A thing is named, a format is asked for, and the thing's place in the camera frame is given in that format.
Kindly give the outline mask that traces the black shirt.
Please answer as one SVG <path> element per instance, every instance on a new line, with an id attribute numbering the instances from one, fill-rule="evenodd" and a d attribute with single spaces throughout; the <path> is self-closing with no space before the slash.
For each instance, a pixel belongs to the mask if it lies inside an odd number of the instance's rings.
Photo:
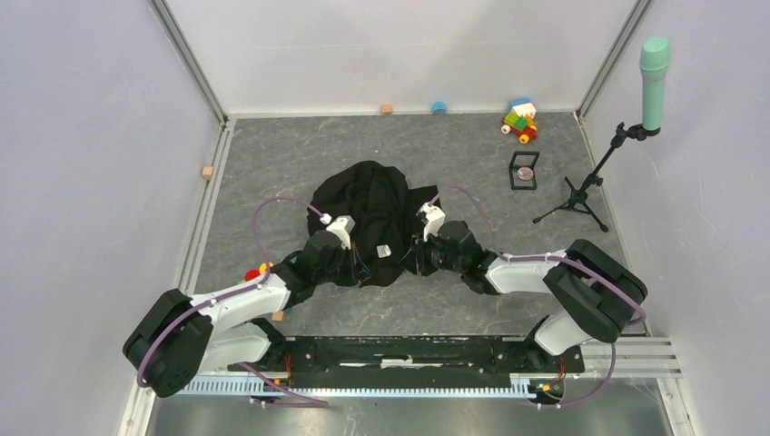
<path id="1" fill-rule="evenodd" d="M 401 258 L 411 237 L 422 232 L 418 209 L 437 193 L 435 184 L 409 187 L 406 175 L 394 166 L 363 161 L 321 183 L 311 205 L 333 218 L 353 218 L 352 243 L 368 266 L 361 287 L 386 287 L 404 272 Z"/>

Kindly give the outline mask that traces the round silver brooch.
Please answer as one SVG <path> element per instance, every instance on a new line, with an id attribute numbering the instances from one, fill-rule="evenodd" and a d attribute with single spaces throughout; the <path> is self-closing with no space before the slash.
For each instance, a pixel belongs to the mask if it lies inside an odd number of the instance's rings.
<path id="1" fill-rule="evenodd" d="M 520 181 L 531 181 L 535 177 L 534 171 L 527 166 L 519 167 L 517 169 L 516 175 Z"/>

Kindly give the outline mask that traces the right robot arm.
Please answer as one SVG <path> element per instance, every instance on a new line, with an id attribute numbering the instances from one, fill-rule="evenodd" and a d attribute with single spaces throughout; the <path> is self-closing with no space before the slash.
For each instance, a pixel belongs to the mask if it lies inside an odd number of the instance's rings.
<path id="1" fill-rule="evenodd" d="M 533 329 L 524 347 L 527 364 L 537 371 L 550 369 L 561 354 L 587 340 L 613 343 L 629 324 L 645 319 L 647 287 L 585 239 L 553 253 L 497 254 L 483 248 L 466 223 L 451 221 L 434 234 L 415 236 L 400 266 L 421 276 L 457 273 L 478 294 L 552 295 L 559 311 Z"/>

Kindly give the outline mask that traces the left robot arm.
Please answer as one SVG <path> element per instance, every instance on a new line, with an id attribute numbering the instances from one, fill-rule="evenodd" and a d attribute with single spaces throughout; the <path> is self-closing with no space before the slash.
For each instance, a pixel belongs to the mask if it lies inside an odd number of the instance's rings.
<path id="1" fill-rule="evenodd" d="M 137 385 L 166 398 L 200 371 L 252 362 L 278 368 L 285 346 L 256 319 L 307 301 L 318 286 L 341 276 L 353 247 L 350 237 L 321 230 L 250 281 L 198 296 L 163 292 L 123 345 Z"/>

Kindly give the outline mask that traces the black brooch display box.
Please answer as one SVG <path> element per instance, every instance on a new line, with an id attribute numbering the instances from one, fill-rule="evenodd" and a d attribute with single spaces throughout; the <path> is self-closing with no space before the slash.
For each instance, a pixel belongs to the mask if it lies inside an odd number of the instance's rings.
<path id="1" fill-rule="evenodd" d="M 535 167 L 540 153 L 516 151 L 508 164 L 509 186 L 513 191 L 534 191 L 538 188 Z"/>

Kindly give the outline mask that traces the colourful toy pile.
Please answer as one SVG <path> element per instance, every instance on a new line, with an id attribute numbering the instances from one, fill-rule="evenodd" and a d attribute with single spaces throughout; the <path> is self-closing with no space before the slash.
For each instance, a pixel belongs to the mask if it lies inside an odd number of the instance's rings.
<path id="1" fill-rule="evenodd" d="M 246 274 L 244 274 L 244 279 L 241 280 L 241 283 L 253 281 L 260 278 L 263 274 L 266 273 L 268 266 L 272 267 L 273 263 L 272 262 L 262 263 L 258 268 L 250 269 Z M 271 314 L 271 320 L 273 322 L 278 322 L 278 323 L 286 322 L 288 313 L 289 312 L 287 310 L 280 310 L 277 312 L 273 312 Z"/>

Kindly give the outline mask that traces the blue cap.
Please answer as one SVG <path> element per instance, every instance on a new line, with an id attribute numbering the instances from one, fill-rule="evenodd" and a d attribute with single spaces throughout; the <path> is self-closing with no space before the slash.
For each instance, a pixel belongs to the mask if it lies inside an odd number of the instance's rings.
<path id="1" fill-rule="evenodd" d="M 444 102 L 436 101 L 431 105 L 430 113 L 432 115 L 444 115 L 448 112 L 448 107 Z"/>

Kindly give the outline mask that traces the black tripod microphone stand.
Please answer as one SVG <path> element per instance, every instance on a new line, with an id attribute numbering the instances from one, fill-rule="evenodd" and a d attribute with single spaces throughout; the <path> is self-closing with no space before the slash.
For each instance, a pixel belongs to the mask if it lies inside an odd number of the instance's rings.
<path id="1" fill-rule="evenodd" d="M 628 128 L 625 127 L 624 123 L 618 124 L 615 130 L 615 135 L 609 143 L 608 150 L 596 164 L 593 171 L 584 178 L 582 184 L 579 187 L 576 187 L 569 180 L 569 178 L 565 176 L 564 181 L 570 190 L 567 200 L 555 206 L 551 210 L 541 214 L 540 216 L 535 217 L 532 222 L 540 223 L 544 218 L 558 211 L 581 213 L 590 216 L 597 224 L 599 230 L 603 233 L 607 233 L 609 231 L 608 226 L 600 220 L 597 214 L 587 203 L 589 197 L 588 190 L 592 187 L 600 187 L 603 184 L 604 179 L 600 176 L 600 171 L 607 163 L 613 152 L 618 150 L 625 143 L 626 139 L 633 139 L 638 142 L 642 142 L 645 141 L 648 137 L 657 136 L 660 131 L 660 127 L 650 130 L 646 129 L 646 127 L 642 124 L 635 124 Z"/>

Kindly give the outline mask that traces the wooden cube at left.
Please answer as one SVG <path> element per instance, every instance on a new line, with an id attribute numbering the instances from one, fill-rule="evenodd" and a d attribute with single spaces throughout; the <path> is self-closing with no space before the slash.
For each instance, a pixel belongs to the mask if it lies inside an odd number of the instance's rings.
<path id="1" fill-rule="evenodd" d="M 205 181 L 210 181 L 213 178 L 214 168 L 212 166 L 205 166 L 201 171 L 201 177 Z"/>

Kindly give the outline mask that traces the colourful toy block car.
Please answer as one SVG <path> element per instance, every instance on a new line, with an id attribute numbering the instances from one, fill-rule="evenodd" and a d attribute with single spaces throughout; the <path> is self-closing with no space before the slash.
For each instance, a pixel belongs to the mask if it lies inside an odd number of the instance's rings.
<path id="1" fill-rule="evenodd" d="M 499 130 L 503 134 L 514 134 L 521 144 L 528 144 L 538 137 L 534 117 L 536 107 L 530 99 L 520 98 L 508 104 L 508 111 L 501 119 Z"/>

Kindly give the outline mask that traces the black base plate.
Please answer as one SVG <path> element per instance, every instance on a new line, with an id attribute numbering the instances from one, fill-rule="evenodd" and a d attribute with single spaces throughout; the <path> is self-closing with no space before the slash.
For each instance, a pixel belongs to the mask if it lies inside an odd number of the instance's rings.
<path id="1" fill-rule="evenodd" d="M 556 379 L 585 371 L 573 346 L 552 356 L 521 337 L 295 336 L 251 368 L 287 375 L 292 388 L 504 388 L 512 374 Z"/>

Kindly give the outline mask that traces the white toothed rail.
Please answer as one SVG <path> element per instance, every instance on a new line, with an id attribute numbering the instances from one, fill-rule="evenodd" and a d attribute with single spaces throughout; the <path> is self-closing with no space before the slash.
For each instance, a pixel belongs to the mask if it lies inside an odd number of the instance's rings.
<path id="1" fill-rule="evenodd" d="M 313 398 L 511 398 L 535 399 L 529 379 L 509 379 L 503 387 L 482 388 L 290 388 L 291 392 Z M 282 397 L 284 393 L 253 375 L 197 376 L 179 395 Z"/>

